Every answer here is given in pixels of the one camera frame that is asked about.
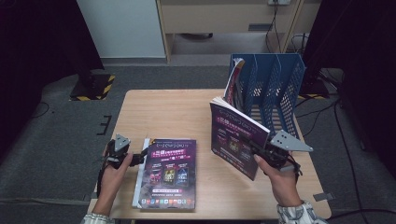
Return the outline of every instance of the wall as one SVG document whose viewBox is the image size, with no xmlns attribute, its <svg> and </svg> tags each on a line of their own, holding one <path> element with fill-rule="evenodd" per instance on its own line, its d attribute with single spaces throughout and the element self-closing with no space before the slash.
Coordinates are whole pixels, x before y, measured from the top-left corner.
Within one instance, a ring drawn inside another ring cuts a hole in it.
<svg viewBox="0 0 396 224">
<path fill-rule="evenodd" d="M 155 0 L 78 0 L 101 58 L 165 58 Z"/>
</svg>

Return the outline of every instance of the wall socket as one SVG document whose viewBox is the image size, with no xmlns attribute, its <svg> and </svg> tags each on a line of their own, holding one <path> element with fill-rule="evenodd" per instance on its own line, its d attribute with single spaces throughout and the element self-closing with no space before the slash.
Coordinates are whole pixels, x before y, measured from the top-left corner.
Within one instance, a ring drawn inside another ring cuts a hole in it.
<svg viewBox="0 0 396 224">
<path fill-rule="evenodd" d="M 269 6 L 274 6 L 275 4 L 278 6 L 287 6 L 290 5 L 290 0 L 268 0 Z"/>
</svg>

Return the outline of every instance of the open book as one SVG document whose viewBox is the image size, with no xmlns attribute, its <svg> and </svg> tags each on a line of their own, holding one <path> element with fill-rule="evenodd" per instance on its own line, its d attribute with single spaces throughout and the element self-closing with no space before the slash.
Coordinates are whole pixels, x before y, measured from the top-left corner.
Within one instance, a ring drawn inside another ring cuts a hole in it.
<svg viewBox="0 0 396 224">
<path fill-rule="evenodd" d="M 162 211 L 195 208 L 196 140 L 150 139 L 139 167 L 132 206 Z"/>
<path fill-rule="evenodd" d="M 238 88 L 238 76 L 244 64 L 235 59 L 235 66 L 223 97 L 210 102 L 212 111 L 212 151 L 230 163 L 251 180 L 254 180 L 258 164 L 250 151 L 249 139 L 264 147 L 270 131 L 243 112 L 242 92 Z"/>
</svg>

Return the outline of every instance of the person's left hand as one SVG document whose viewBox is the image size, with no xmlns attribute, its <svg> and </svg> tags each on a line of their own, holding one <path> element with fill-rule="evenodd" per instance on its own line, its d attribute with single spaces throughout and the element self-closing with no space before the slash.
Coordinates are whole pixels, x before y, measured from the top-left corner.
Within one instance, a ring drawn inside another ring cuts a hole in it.
<svg viewBox="0 0 396 224">
<path fill-rule="evenodd" d="M 102 177 L 102 189 L 98 201 L 92 212 L 95 214 L 109 216 L 114 199 L 120 189 L 125 173 L 131 164 L 133 154 L 128 153 L 122 162 L 122 165 L 117 170 L 111 165 L 108 165 Z"/>
</svg>

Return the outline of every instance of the blue file holder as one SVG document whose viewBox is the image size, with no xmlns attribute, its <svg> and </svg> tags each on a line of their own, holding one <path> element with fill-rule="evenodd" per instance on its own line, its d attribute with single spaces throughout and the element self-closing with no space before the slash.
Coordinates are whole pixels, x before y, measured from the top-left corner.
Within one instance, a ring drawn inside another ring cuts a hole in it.
<svg viewBox="0 0 396 224">
<path fill-rule="evenodd" d="M 299 138 L 294 107 L 303 81 L 305 66 L 297 53 L 232 54 L 243 58 L 239 74 L 245 114 L 260 122 L 274 136 L 279 130 Z"/>
</svg>

